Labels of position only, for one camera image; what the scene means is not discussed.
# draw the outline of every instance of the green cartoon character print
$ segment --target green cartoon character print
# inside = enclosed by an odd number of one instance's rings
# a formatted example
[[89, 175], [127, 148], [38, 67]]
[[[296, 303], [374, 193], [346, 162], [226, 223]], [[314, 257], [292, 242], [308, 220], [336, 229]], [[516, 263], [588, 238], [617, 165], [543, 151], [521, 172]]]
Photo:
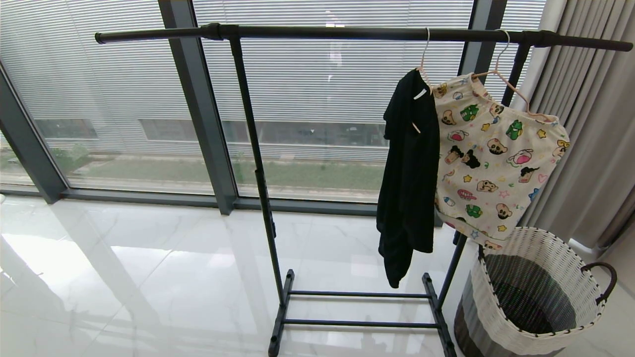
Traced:
[[518, 120], [514, 120], [514, 122], [511, 123], [511, 125], [505, 132], [505, 134], [507, 134], [507, 136], [510, 139], [516, 140], [519, 136], [523, 134], [523, 124]]
[[478, 113], [478, 107], [476, 104], [468, 105], [461, 112], [461, 118], [465, 121], [472, 121], [476, 118], [476, 113]]
[[481, 207], [476, 206], [476, 205], [467, 205], [465, 206], [465, 211], [467, 212], [467, 215], [470, 217], [474, 217], [474, 218], [478, 218], [483, 214], [483, 211], [481, 210]]

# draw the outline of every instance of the rack base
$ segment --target rack base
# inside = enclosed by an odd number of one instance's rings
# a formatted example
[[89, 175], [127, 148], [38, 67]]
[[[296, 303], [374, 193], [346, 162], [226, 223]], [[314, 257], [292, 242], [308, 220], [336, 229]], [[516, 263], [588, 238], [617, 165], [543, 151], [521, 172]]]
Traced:
[[[312, 290], [292, 290], [295, 273], [292, 269], [286, 273], [283, 288], [284, 305], [278, 307], [274, 331], [269, 342], [269, 357], [276, 357], [280, 351], [280, 343], [282, 343], [282, 333], [284, 325], [326, 325], [326, 326], [361, 326], [361, 327], [400, 327], [400, 328], [436, 328], [443, 345], [443, 352], [446, 357], [456, 357], [454, 343], [450, 337], [448, 325], [441, 311], [441, 303], [434, 292], [434, 285], [430, 274], [425, 273], [421, 280], [423, 281], [425, 294], [412, 293], [363, 293], [363, 292], [320, 292]], [[291, 295], [309, 295], [309, 296], [332, 296], [332, 297], [385, 297], [385, 298], [401, 298], [401, 299], [427, 299], [432, 309], [434, 323], [410, 323], [410, 322], [373, 322], [373, 321], [339, 321], [339, 320], [297, 320], [287, 319], [286, 312], [289, 307]]]

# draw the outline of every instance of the glass pane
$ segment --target glass pane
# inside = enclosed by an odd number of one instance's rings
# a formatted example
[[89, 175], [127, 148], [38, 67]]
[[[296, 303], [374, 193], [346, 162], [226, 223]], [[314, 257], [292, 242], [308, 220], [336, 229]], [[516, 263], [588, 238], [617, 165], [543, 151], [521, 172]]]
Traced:
[[3, 63], [72, 187], [212, 193], [167, 40], [95, 42], [163, 28], [156, 1], [0, 1]]
[[[500, 25], [501, 29], [508, 31], [522, 31], [522, 30], [538, 30], [540, 27], [540, 17], [542, 17], [542, 10], [545, 7], [546, 0], [507, 0], [507, 6], [505, 7], [505, 13], [503, 14], [503, 22]], [[491, 60], [490, 71], [494, 70], [496, 66], [496, 57], [507, 46], [505, 43], [497, 43], [494, 49], [494, 57]], [[500, 62], [498, 70], [503, 76], [508, 77], [514, 66], [514, 57], [516, 56], [516, 50], [518, 50], [518, 44], [512, 43], [509, 45], [507, 51], [500, 56]], [[518, 79], [517, 88], [520, 88], [525, 79], [525, 72], [527, 66], [531, 61], [531, 54], [533, 53], [533, 47], [529, 51], [525, 66]], [[507, 85], [501, 81], [495, 74], [490, 74], [485, 80], [487, 90], [490, 92], [492, 98], [497, 101], [503, 99], [505, 88]]]
[[0, 133], [0, 184], [33, 186], [29, 174], [24, 171], [24, 167], [2, 133]]
[[[467, 28], [472, 1], [194, 0], [199, 23]], [[424, 43], [243, 39], [269, 194], [377, 202], [387, 141], [383, 114]], [[227, 41], [204, 41], [239, 193], [257, 193]], [[433, 83], [455, 77], [463, 43], [431, 43]]]

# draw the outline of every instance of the clothes hanger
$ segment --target clothes hanger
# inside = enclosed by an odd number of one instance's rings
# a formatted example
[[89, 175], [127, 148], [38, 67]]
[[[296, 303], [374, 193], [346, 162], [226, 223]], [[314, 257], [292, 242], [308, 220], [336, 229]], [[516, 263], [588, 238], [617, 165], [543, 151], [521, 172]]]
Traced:
[[[424, 52], [421, 54], [421, 63], [419, 64], [419, 67], [417, 67], [417, 70], [419, 71], [419, 74], [421, 74], [422, 77], [424, 77], [425, 82], [429, 84], [430, 83], [430, 79], [428, 78], [428, 75], [427, 75], [427, 73], [425, 73], [425, 70], [424, 70], [424, 58], [425, 58], [425, 51], [427, 51], [428, 45], [430, 44], [430, 29], [426, 27], [425, 31], [428, 34], [428, 41], [425, 42]], [[424, 88], [419, 94], [415, 95], [415, 97], [413, 99], [417, 100], [417, 99], [421, 98], [426, 93], [427, 93], [427, 90], [425, 90], [425, 88]], [[421, 134], [421, 130], [419, 130], [419, 128], [417, 128], [415, 123], [412, 123], [412, 127], [414, 127], [414, 129], [417, 131], [417, 133]]]
[[520, 93], [520, 91], [518, 89], [516, 89], [516, 87], [514, 87], [510, 82], [508, 82], [508, 80], [506, 80], [505, 77], [503, 77], [503, 75], [498, 71], [498, 63], [500, 62], [500, 56], [507, 50], [507, 48], [509, 47], [509, 43], [511, 42], [511, 37], [509, 37], [509, 32], [507, 30], [503, 30], [503, 29], [497, 29], [496, 31], [502, 31], [505, 33], [505, 35], [507, 35], [507, 45], [505, 45], [505, 48], [498, 54], [498, 57], [496, 57], [496, 64], [494, 65], [494, 71], [488, 71], [488, 72], [484, 72], [484, 73], [479, 73], [479, 74], [473, 74], [472, 78], [477, 78], [477, 77], [481, 77], [481, 76], [487, 76], [488, 74], [496, 74], [503, 82], [505, 82], [505, 84], [511, 88], [512, 91], [514, 91], [514, 93], [518, 94], [519, 97], [521, 97], [524, 101], [525, 101], [525, 112], [527, 112], [527, 114], [531, 115], [531, 116], [542, 116], [543, 118], [545, 118], [545, 122], [550, 123], [553, 120], [549, 119], [546, 115], [544, 114], [539, 114], [539, 113], [532, 113], [529, 110], [529, 100], [527, 100], [527, 98], [525, 98], [524, 95], [522, 95]]

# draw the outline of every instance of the hanger hook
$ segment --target hanger hook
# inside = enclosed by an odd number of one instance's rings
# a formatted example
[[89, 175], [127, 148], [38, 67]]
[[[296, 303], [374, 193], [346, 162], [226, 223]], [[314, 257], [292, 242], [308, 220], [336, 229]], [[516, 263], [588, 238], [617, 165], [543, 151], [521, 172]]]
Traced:
[[498, 57], [496, 57], [496, 66], [494, 66], [494, 69], [497, 71], [498, 70], [498, 61], [500, 61], [500, 56], [507, 51], [507, 48], [509, 47], [509, 43], [512, 41], [511, 37], [509, 37], [509, 32], [507, 30], [503, 30], [503, 29], [496, 29], [496, 31], [502, 31], [505, 33], [505, 35], [507, 35], [507, 45], [505, 46], [505, 48], [503, 48], [503, 50], [498, 54]]
[[425, 31], [428, 33], [428, 41], [425, 43], [424, 52], [421, 54], [421, 64], [419, 65], [419, 68], [424, 68], [425, 52], [427, 51], [428, 45], [430, 44], [430, 28], [426, 27]]

